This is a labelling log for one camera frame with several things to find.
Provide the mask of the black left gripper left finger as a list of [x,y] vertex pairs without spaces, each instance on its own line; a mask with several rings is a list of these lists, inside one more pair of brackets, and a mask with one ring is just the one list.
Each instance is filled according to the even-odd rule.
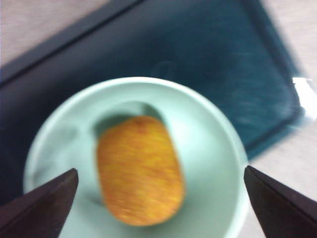
[[2,238],[57,238],[71,210],[78,173],[70,169],[0,207]]

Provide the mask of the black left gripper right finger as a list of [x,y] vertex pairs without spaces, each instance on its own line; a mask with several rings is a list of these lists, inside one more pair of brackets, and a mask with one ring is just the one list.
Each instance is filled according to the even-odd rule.
[[315,238],[317,202],[252,166],[244,171],[251,206],[267,238]]

